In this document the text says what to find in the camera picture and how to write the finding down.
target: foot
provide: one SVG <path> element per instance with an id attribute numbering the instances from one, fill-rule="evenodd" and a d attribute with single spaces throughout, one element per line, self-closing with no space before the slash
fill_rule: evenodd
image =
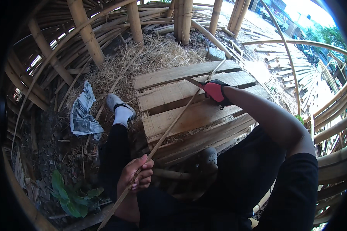
<path id="1" fill-rule="evenodd" d="M 122 124 L 127 127 L 127 121 L 133 120 L 136 116 L 135 110 L 115 94 L 107 96 L 106 104 L 115 113 L 113 125 Z"/>

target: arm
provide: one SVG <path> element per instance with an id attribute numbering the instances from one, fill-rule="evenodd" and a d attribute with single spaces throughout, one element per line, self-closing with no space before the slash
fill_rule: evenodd
<path id="1" fill-rule="evenodd" d="M 235 104 L 252 116 L 278 145 L 287 150 L 287 157 L 306 152 L 315 156 L 315 148 L 306 128 L 286 110 L 267 99 L 229 86 L 219 80 L 201 83 L 201 88 L 223 106 Z"/>

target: sky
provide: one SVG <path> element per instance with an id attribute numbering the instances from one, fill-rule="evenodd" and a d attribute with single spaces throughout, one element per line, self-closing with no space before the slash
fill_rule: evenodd
<path id="1" fill-rule="evenodd" d="M 285 12 L 289 14 L 293 21 L 297 21 L 299 13 L 301 13 L 302 16 L 307 16 L 309 14 L 312 20 L 315 20 L 322 26 L 335 26 L 334 20 L 328 12 L 310 0 L 283 0 L 283 2 L 287 4 Z"/>

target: hand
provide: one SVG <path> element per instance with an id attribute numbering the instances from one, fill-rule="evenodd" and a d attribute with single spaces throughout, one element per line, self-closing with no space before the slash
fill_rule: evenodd
<path id="1" fill-rule="evenodd" d="M 138 174 L 135 182 L 132 185 L 131 192 L 136 193 L 140 190 L 149 187 L 150 182 L 152 181 L 151 176 L 153 175 L 153 165 L 154 161 L 149 160 L 147 154 L 143 155 L 138 159 L 133 159 L 128 163 L 122 170 L 120 180 L 117 183 L 117 197 L 119 197 L 127 186 L 131 184 L 132 179 L 136 171 L 142 167 L 142 171 Z"/>
<path id="2" fill-rule="evenodd" d="M 221 106 L 233 105 L 233 103 L 229 101 L 223 92 L 223 87 L 229 86 L 229 84 L 226 84 L 220 80 L 211 80 L 206 83 L 200 82 L 200 84 L 202 85 L 200 88 L 204 90 L 206 98 L 208 98 L 207 95 L 209 95 L 211 99 L 219 103 Z"/>

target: wooden plank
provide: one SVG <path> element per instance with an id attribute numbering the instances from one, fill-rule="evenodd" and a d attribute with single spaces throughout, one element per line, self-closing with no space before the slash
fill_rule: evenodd
<path id="1" fill-rule="evenodd" d="M 181 162 L 220 140 L 226 139 L 239 132 L 243 133 L 244 129 L 253 123 L 254 119 L 249 114 L 243 114 L 232 121 L 188 136 L 180 144 L 175 144 L 174 147 L 158 150 L 155 161 L 162 165 L 172 165 Z"/>
<path id="2" fill-rule="evenodd" d="M 220 64 L 220 62 L 221 61 L 198 63 L 136 76 L 134 78 L 134 89 L 141 90 L 152 86 L 183 80 L 187 77 L 208 75 Z M 236 62 L 227 60 L 217 72 L 237 71 L 240 70 L 240 68 L 241 67 Z"/>
<path id="3" fill-rule="evenodd" d="M 194 79 L 199 82 L 204 82 L 206 78 L 207 76 L 200 76 Z M 249 84 L 256 82 L 256 80 L 245 71 L 216 74 L 212 79 L 221 80 L 231 86 L 237 86 L 239 88 L 242 88 L 242 85 L 250 86 Z M 184 80 L 139 93 L 137 98 L 140 111 L 150 110 L 150 115 L 155 115 L 185 106 L 189 98 L 192 97 L 197 90 L 197 86 Z M 204 100 L 203 93 L 203 90 L 199 92 L 194 103 Z"/>
<path id="4" fill-rule="evenodd" d="M 256 85 L 245 89 L 255 95 L 263 98 L 269 98 L 270 95 L 263 89 L 262 86 Z M 159 140 L 167 128 L 171 125 L 172 121 L 182 111 L 181 108 L 176 108 L 167 112 L 162 112 L 156 115 L 143 118 L 143 126 L 145 135 L 147 136 L 148 143 Z M 243 114 L 244 111 L 235 105 L 227 106 L 220 110 L 220 106 L 216 105 L 211 100 L 205 100 L 199 103 L 192 104 L 188 111 L 182 116 L 180 121 L 172 128 L 169 136 L 193 130 L 195 128 L 203 127 L 212 122 L 218 121 L 224 117 L 232 114 L 238 116 Z"/>

